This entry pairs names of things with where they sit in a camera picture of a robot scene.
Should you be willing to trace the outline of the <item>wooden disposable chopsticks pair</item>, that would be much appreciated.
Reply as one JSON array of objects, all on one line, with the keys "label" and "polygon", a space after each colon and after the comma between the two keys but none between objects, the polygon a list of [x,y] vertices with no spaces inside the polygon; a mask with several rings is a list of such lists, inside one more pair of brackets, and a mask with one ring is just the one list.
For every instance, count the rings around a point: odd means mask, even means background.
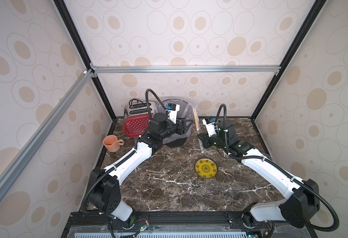
[{"label": "wooden disposable chopsticks pair", "polygon": [[196,131],[197,131],[197,133],[200,133],[199,118],[198,118],[198,115],[197,115],[196,108],[193,108],[193,115],[194,115],[194,123],[195,123],[195,126],[196,126]]}]

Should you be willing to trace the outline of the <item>green clear chopstick wrapper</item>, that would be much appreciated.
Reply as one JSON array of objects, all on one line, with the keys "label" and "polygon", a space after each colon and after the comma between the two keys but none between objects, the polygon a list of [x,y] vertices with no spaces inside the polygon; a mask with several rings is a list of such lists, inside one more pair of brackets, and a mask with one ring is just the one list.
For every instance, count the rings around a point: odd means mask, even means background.
[{"label": "green clear chopstick wrapper", "polygon": [[[196,106],[193,107],[193,115],[194,115],[194,123],[195,123],[195,126],[196,126],[197,134],[200,134],[201,133],[201,129],[200,129],[200,126],[199,126],[199,117],[198,117],[198,114],[197,114]],[[202,141],[200,139],[198,139],[198,141],[199,141],[201,153],[204,153],[205,150],[204,150],[204,147],[202,145]]]}]

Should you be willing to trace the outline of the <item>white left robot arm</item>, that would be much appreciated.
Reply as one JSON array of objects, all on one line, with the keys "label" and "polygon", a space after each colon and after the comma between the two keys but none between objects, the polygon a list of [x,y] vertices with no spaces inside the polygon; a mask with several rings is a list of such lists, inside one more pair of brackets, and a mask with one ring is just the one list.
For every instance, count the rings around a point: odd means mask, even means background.
[{"label": "white left robot arm", "polygon": [[81,211],[88,212],[86,203],[98,211],[126,222],[129,226],[135,215],[133,209],[121,199],[120,185],[142,162],[154,155],[163,145],[163,140],[174,134],[185,135],[193,124],[191,119],[170,119],[167,113],[156,113],[150,120],[148,130],[138,137],[135,146],[119,160],[105,167],[95,168],[81,203]]}]

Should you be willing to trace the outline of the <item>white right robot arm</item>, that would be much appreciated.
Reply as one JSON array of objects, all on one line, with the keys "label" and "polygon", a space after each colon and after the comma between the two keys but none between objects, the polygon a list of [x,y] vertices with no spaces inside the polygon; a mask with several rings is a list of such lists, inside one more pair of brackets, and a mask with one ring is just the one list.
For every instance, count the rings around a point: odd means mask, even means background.
[{"label": "white right robot arm", "polygon": [[240,140],[232,123],[218,122],[214,118],[205,118],[202,122],[207,131],[200,133],[198,138],[204,148],[215,146],[224,150],[231,158],[265,178],[283,196],[280,201],[253,203],[247,207],[243,215],[246,226],[267,220],[286,221],[296,228],[306,226],[319,211],[319,200],[296,183],[298,177],[277,166],[250,142]]}]

